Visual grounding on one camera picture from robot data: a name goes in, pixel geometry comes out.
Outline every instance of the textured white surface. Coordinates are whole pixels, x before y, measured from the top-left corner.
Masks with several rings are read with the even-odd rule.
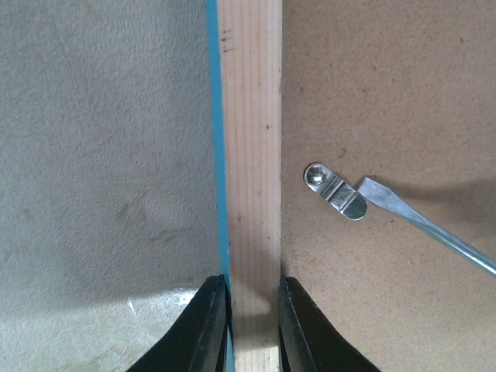
[[[219,271],[205,4],[1,0],[0,71],[0,370],[125,369]]]

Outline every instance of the wood grain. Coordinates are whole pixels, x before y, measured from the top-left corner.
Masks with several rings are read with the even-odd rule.
[[[278,370],[281,0],[218,0],[236,370]]]

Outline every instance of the blue tape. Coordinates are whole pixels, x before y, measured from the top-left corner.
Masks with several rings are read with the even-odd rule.
[[[219,224],[220,269],[229,280],[229,220],[227,214],[226,158],[224,154],[224,121],[222,117],[222,75],[219,49],[217,1],[207,0],[208,51],[210,56],[210,86],[214,133],[215,178],[217,183],[217,223]],[[234,372],[233,341],[228,334],[226,371]]]

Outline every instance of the screw head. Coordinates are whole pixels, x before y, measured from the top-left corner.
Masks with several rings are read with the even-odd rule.
[[[307,182],[317,186],[326,179],[326,176],[319,165],[314,165],[307,170]]]

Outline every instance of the metal clip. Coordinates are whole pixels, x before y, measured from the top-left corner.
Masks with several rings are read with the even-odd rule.
[[[313,191],[348,219],[356,221],[365,215],[367,211],[365,199],[324,164],[310,164],[305,170],[303,179]]]

